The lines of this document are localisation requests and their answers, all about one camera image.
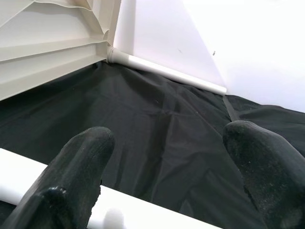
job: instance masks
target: pvc pipe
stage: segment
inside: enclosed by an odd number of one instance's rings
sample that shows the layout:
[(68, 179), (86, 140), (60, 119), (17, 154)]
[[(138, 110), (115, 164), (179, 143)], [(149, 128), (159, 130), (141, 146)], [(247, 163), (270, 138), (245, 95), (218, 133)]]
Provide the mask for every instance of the pvc pipe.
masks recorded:
[[(46, 165), (0, 148), (0, 200), (17, 205)], [(101, 186), (88, 229), (219, 229)]]
[(216, 94), (225, 95), (227, 92), (227, 89), (225, 87), (216, 85), (214, 83), (199, 79), (191, 75), (181, 73), (179, 71), (141, 59), (139, 57), (126, 54), (114, 47), (109, 47), (107, 61), (110, 63), (120, 63), (139, 70), (161, 74), (170, 80), (188, 84)]

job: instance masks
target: white pipe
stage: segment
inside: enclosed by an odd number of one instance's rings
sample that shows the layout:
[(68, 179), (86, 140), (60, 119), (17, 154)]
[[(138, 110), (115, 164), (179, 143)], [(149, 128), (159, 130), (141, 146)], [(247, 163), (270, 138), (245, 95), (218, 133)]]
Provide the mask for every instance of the white pipe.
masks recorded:
[[(17, 205), (46, 165), (0, 148), (0, 200)], [(89, 229), (219, 229), (101, 186)]]
[(109, 47), (107, 61), (110, 63), (120, 63), (128, 67), (161, 74), (164, 77), (180, 83), (188, 84), (199, 89), (204, 89), (216, 94), (225, 95), (227, 89), (214, 83), (199, 79), (197, 77), (181, 73), (179, 71), (161, 66), (159, 64), (128, 55), (120, 50)]

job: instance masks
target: white wall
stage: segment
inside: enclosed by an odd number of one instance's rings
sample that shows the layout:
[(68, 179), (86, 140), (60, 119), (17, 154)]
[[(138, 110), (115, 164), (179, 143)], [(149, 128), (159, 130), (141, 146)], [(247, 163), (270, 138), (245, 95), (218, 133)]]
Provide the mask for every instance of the white wall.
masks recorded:
[(122, 0), (114, 46), (128, 54), (224, 85), (181, 0)]
[(183, 0), (228, 88), (305, 112), (303, 0)]

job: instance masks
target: white rod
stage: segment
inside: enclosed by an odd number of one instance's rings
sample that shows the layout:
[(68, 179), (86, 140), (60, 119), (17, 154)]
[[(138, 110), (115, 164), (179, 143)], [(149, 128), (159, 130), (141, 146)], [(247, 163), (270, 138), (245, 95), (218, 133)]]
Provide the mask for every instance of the white rod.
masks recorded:
[[(17, 205), (46, 165), (0, 148), (0, 200)], [(219, 229), (101, 186), (89, 229)]]
[(114, 47), (109, 47), (107, 61), (110, 63), (123, 64), (125, 66), (132, 67), (138, 70), (144, 70), (152, 73), (161, 74), (170, 80), (188, 84), (197, 87), (199, 89), (204, 89), (216, 94), (225, 95), (227, 92), (227, 89), (225, 87), (216, 85), (214, 83), (199, 79), (191, 75), (181, 73), (179, 71), (141, 59), (139, 57), (126, 54)]

